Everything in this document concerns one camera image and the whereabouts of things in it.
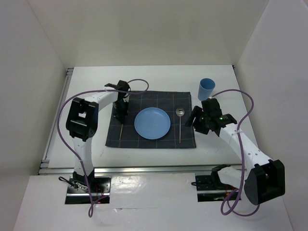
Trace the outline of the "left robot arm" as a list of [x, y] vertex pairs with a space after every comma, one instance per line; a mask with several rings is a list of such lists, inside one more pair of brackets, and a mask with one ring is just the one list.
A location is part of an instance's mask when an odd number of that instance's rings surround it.
[[84, 99], [75, 97], [66, 121], [66, 129], [72, 137], [74, 151], [80, 157], [75, 162], [73, 179], [84, 192], [90, 192], [95, 188], [91, 143], [98, 128], [99, 112], [112, 104], [113, 116], [120, 124], [125, 123], [125, 116], [128, 114], [129, 84], [120, 80], [116, 85], [106, 84], [105, 89], [107, 91]]

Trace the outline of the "silver metal spoon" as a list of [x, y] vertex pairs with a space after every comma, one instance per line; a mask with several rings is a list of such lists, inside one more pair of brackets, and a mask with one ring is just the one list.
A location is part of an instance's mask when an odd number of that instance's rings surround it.
[[185, 111], [179, 107], [176, 109], [176, 115], [179, 117], [179, 143], [181, 143], [181, 118], [184, 116]]

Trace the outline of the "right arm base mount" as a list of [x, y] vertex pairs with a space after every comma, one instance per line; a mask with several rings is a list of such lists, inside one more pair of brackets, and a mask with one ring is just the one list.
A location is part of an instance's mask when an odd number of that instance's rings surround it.
[[215, 184], [210, 175], [195, 176], [191, 185], [197, 190], [198, 202], [222, 202], [235, 189], [227, 184]]

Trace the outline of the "blue plastic plate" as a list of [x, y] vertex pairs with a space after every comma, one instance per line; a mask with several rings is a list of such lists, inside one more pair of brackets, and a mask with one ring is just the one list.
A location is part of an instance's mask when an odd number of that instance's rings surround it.
[[157, 140], [165, 136], [171, 127], [168, 114], [156, 107], [141, 110], [135, 117], [134, 128], [143, 138]]

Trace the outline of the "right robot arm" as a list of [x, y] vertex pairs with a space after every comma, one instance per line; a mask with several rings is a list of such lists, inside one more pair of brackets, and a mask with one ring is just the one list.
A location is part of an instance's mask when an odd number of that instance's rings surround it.
[[214, 132], [224, 140], [237, 156], [244, 161], [245, 173], [230, 165], [214, 167], [210, 183], [216, 189], [225, 185], [239, 188], [253, 205], [259, 205], [285, 194], [285, 168], [280, 160], [272, 160], [264, 154], [238, 128], [238, 123], [231, 114], [223, 114], [217, 99], [202, 101], [202, 106], [195, 106], [190, 114], [187, 127], [196, 132], [208, 134]]

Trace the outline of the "dark grey checked cloth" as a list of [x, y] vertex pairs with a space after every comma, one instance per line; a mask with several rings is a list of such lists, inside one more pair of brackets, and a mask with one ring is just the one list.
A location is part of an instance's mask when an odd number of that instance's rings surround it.
[[[169, 132], [157, 140], [141, 137], [134, 128], [136, 115], [149, 107], [164, 110], [171, 121]], [[176, 109], [179, 107], [185, 111], [181, 118], [181, 143], [179, 143], [179, 117], [176, 115]], [[143, 94], [132, 94], [129, 96], [128, 114], [125, 118], [121, 140], [119, 140], [121, 124], [113, 117], [112, 110], [105, 145], [125, 149], [194, 149], [196, 148], [194, 131], [191, 127], [184, 125], [191, 111], [192, 96], [190, 92], [147, 91]]]

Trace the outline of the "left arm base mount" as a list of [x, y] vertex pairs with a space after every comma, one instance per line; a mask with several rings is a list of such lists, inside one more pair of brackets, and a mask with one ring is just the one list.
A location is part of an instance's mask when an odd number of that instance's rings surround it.
[[[86, 185], [80, 184], [73, 180], [72, 177], [66, 179], [59, 177], [59, 181], [67, 183], [66, 205], [82, 205], [90, 204], [88, 188]], [[90, 192], [92, 200], [96, 204], [110, 203], [111, 177], [95, 178], [90, 184]]]

